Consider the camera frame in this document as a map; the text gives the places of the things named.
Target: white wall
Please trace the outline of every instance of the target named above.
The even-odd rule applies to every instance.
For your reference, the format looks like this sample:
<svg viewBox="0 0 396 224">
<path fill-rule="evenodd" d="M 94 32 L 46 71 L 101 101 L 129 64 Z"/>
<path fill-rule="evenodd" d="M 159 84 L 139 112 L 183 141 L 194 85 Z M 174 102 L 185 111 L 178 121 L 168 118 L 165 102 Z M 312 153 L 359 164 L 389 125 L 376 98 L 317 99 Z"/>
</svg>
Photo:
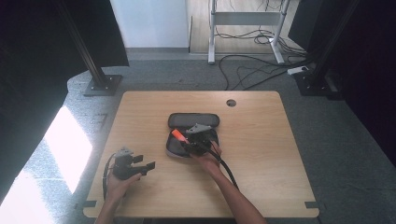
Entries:
<svg viewBox="0 0 396 224">
<path fill-rule="evenodd" d="M 125 48 L 187 48 L 186 0 L 110 0 Z"/>
</svg>

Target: black panel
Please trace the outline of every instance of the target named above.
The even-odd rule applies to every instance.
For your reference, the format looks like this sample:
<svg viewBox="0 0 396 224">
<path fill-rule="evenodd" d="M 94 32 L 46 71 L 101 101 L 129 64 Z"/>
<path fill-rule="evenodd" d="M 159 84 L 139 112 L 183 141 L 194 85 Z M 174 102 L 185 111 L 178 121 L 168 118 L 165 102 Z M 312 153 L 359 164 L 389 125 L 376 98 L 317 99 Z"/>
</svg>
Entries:
<svg viewBox="0 0 396 224">
<path fill-rule="evenodd" d="M 301 0 L 290 27 L 289 38 L 307 52 L 323 47 L 347 3 L 340 0 Z"/>
<path fill-rule="evenodd" d="M 101 66 L 128 65 L 109 1 L 66 4 Z M 51 0 L 0 1 L 0 202 L 86 70 Z"/>
<path fill-rule="evenodd" d="M 396 3 L 361 1 L 335 51 L 346 102 L 396 165 Z"/>
</svg>

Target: hole in table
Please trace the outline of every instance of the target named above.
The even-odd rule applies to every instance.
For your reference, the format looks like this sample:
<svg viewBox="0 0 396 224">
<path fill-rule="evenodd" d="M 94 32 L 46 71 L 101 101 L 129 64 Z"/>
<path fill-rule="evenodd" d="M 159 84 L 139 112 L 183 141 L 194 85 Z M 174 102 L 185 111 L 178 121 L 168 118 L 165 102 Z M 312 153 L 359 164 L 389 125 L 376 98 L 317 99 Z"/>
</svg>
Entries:
<svg viewBox="0 0 396 224">
<path fill-rule="evenodd" d="M 227 101 L 227 106 L 236 106 L 236 101 L 235 100 L 228 100 Z"/>
</svg>

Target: floor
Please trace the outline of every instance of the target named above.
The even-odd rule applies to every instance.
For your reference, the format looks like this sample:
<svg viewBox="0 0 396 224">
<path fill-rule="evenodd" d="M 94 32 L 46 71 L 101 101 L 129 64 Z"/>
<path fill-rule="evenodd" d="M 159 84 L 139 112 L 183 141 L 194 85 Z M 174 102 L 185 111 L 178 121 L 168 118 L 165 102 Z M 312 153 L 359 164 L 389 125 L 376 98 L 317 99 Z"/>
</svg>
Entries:
<svg viewBox="0 0 396 224">
<path fill-rule="evenodd" d="M 82 95 L 91 80 L 88 72 L 69 80 L 64 107 L 1 205 L 0 216 L 7 223 L 94 222 L 82 209 L 125 91 L 223 91 L 226 87 L 220 55 L 215 65 L 207 64 L 205 55 L 180 49 L 128 50 L 128 57 L 130 67 L 104 68 L 107 75 L 123 75 L 112 97 Z M 271 54 L 260 57 L 274 61 Z M 251 68 L 275 68 L 237 57 L 223 60 L 221 68 L 229 80 L 228 90 L 236 91 L 284 71 L 248 75 Z M 243 86 L 237 85 L 247 75 Z M 344 101 L 303 97 L 294 79 L 285 74 L 249 90 L 279 92 L 320 209 L 318 218 L 269 218 L 269 223 L 396 223 L 396 169 Z M 119 223 L 143 221 L 119 219 Z M 192 222 L 150 222 L 182 221 Z"/>
</svg>

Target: metal stand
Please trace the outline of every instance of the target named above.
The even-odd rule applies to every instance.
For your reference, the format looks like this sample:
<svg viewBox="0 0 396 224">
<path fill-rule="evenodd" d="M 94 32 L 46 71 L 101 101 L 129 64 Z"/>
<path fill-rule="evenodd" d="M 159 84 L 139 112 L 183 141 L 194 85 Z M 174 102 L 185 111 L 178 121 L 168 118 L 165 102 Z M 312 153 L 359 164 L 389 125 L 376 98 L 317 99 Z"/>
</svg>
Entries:
<svg viewBox="0 0 396 224">
<path fill-rule="evenodd" d="M 277 43 L 287 15 L 290 0 L 285 0 L 280 12 L 217 12 L 216 0 L 210 1 L 209 64 L 215 63 L 216 25 L 276 25 L 274 38 L 270 38 L 271 48 L 275 54 L 277 63 L 285 62 L 279 51 Z"/>
<path fill-rule="evenodd" d="M 294 74 L 298 89 L 302 96 L 326 96 L 329 100 L 343 100 L 343 96 L 337 87 L 336 74 L 329 72 L 325 78 L 316 85 L 312 85 L 310 71 Z"/>
<path fill-rule="evenodd" d="M 82 60 L 87 65 L 87 68 L 90 70 L 92 75 L 92 80 L 84 93 L 84 96 L 111 96 L 114 95 L 120 81 L 122 79 L 121 75 L 111 75 L 105 76 L 102 68 L 97 66 L 94 59 L 92 58 L 90 52 L 87 49 L 87 46 L 84 43 L 81 35 L 79 34 L 78 28 L 75 25 L 72 17 L 70 16 L 69 11 L 67 10 L 67 6 L 64 3 L 64 0 L 52 0 L 52 2 L 58 8 L 59 15 L 61 16 L 64 24 L 67 27 L 70 35 L 72 36 L 76 47 L 78 49 L 79 54 L 81 55 Z"/>
</svg>

